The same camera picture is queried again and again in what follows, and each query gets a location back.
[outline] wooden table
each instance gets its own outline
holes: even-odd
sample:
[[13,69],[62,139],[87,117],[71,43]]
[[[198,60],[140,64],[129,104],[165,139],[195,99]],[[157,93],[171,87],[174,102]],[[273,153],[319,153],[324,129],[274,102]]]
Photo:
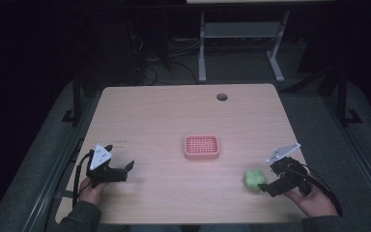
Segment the wooden table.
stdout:
[[[218,136],[219,158],[186,159],[185,136],[203,133]],[[114,146],[110,167],[135,160],[128,180],[104,191],[101,223],[289,222],[305,215],[284,196],[249,191],[243,174],[261,169],[273,182],[266,158],[296,142],[269,84],[118,87],[103,91],[78,161],[97,143]],[[292,157],[304,163],[300,149]],[[70,211],[64,197],[56,220]]]

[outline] hand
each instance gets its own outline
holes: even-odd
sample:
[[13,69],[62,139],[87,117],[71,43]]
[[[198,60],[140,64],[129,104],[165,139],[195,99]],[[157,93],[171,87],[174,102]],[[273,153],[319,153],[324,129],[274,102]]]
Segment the hand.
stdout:
[[99,205],[101,193],[108,186],[108,183],[100,183],[95,188],[92,188],[92,183],[89,177],[86,177],[79,188],[79,201],[87,201],[96,206]]
[[316,186],[311,186],[311,192],[302,197],[293,191],[287,191],[285,196],[290,198],[310,218],[321,216],[338,216],[330,199]]

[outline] red basket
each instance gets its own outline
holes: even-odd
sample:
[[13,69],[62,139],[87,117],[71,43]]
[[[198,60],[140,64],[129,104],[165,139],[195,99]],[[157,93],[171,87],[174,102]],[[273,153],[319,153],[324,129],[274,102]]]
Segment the red basket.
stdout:
[[193,134],[185,138],[188,160],[214,160],[219,156],[218,137],[213,134]]

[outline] cable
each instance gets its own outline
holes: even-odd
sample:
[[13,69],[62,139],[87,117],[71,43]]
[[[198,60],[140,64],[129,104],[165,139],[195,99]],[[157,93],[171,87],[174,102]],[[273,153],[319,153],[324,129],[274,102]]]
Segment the cable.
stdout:
[[73,201],[71,203],[71,206],[74,208],[74,206],[76,205],[77,203],[77,197],[78,197],[78,193],[77,193],[77,190],[79,188],[79,178],[80,178],[80,171],[82,169],[82,164],[83,164],[83,161],[87,158],[89,158],[92,153],[94,151],[91,150],[89,154],[86,154],[81,160],[80,160],[80,163],[79,165],[76,167],[76,172],[74,174],[74,185],[73,185]]
[[295,170],[292,170],[292,169],[289,169],[289,168],[283,168],[283,170],[294,173],[294,174],[297,174],[297,175],[301,176],[302,178],[304,178],[306,181],[313,184],[314,186],[318,187],[324,193],[324,195],[327,196],[330,199],[330,201],[332,202],[333,206],[335,207],[336,212],[338,213],[338,215],[341,216],[341,217],[343,216],[342,207],[340,206],[340,203],[339,203],[336,195],[332,191],[330,191],[328,188],[321,185],[321,183],[319,183],[317,180],[315,180],[314,178],[312,178],[309,175],[303,175],[302,173],[299,173],[298,171],[295,171]]
[[84,190],[84,189],[86,189],[90,184],[92,184],[92,182],[89,182],[89,184],[87,184],[80,192],[79,192],[79,194],[77,195],[77,197],[80,195],[80,193],[82,193],[82,191]]
[[317,178],[322,182],[322,184],[325,185],[325,187],[326,187],[329,191],[332,191],[332,190],[330,189],[330,187],[327,185],[327,183],[325,183],[324,179],[322,179],[314,169],[312,169],[310,166],[308,166],[308,165],[306,165],[306,164],[302,164],[302,166],[308,168],[309,172],[312,172],[312,174],[315,175],[315,176],[316,176],[316,177],[317,177]]
[[147,82],[147,85],[152,86],[152,85],[156,84],[157,79],[158,79],[158,73],[157,73],[157,71],[156,71],[155,69],[150,68],[150,67],[147,67],[147,66],[144,67],[144,69],[149,69],[149,70],[151,70],[153,73],[155,73],[155,75],[156,75],[156,78],[153,80],[153,82],[152,82],[151,84],[149,84],[149,82],[148,82],[149,78],[147,78],[147,75],[143,73],[143,75],[144,75],[144,77],[145,77],[145,80],[146,80],[146,82]]
[[173,61],[170,61],[171,64],[174,64],[174,65],[179,65],[179,66],[183,66],[184,68],[188,69],[189,72],[192,74],[192,77],[194,78],[194,81],[195,81],[195,84],[199,85],[200,82],[198,82],[198,79],[197,79],[197,76],[195,76],[194,72],[192,71],[192,69],[190,69],[188,66],[184,65],[184,64],[181,64],[181,63],[177,63],[177,62],[173,62]]
[[[73,158],[76,156],[76,154],[79,153],[79,151],[80,151],[79,145],[81,145],[80,143],[82,143],[83,140],[84,139],[80,138],[79,141],[78,141],[78,143],[76,144],[76,147],[74,148],[74,152],[71,153],[71,156],[69,157],[68,165],[66,165],[65,168],[63,169],[62,174],[60,175],[60,178],[58,180],[58,183],[56,184],[56,188],[55,189],[58,189],[59,188],[59,185],[61,183],[61,180],[63,179],[63,176],[65,175],[66,170],[68,169],[69,164],[73,161]],[[52,211],[54,198],[55,198],[54,195],[52,195],[52,197],[50,198],[49,209],[48,209],[48,212],[47,212],[47,218],[46,218],[46,221],[44,223],[44,231],[47,231],[47,225],[49,223],[49,218],[50,218],[50,213]]]

